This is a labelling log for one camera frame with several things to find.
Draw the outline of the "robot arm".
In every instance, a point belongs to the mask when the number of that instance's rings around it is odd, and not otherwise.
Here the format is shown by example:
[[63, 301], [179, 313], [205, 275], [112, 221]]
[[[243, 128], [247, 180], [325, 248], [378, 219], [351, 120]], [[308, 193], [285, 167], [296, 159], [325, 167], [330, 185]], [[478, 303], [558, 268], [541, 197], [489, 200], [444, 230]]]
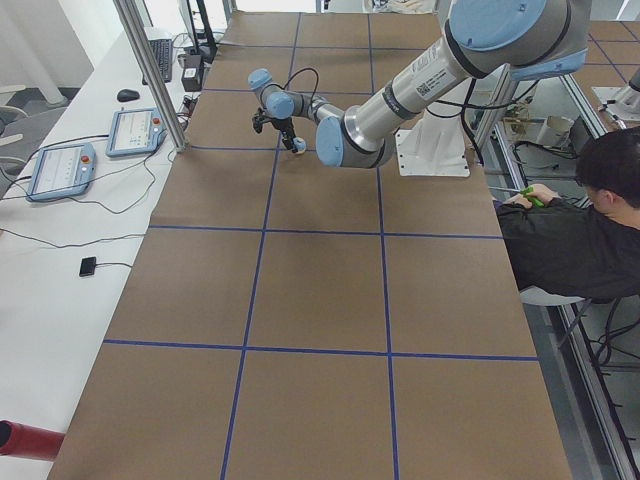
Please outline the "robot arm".
[[289, 91], [257, 69], [248, 77], [265, 123], [298, 149], [292, 120], [314, 122], [316, 153], [330, 167], [377, 168], [392, 154], [395, 130], [468, 78], [508, 64], [515, 81], [557, 77], [585, 63], [588, 1], [455, 1], [440, 39], [364, 104], [341, 110], [314, 94]]

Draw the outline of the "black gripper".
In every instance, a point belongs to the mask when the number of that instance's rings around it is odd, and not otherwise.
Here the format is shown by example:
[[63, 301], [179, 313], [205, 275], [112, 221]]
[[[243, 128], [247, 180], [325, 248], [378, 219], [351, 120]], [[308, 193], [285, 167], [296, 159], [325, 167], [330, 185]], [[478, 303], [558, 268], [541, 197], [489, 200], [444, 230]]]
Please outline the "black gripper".
[[293, 122], [291, 118], [272, 120], [272, 125], [282, 133], [282, 142], [287, 150], [296, 151], [296, 136], [293, 133]]

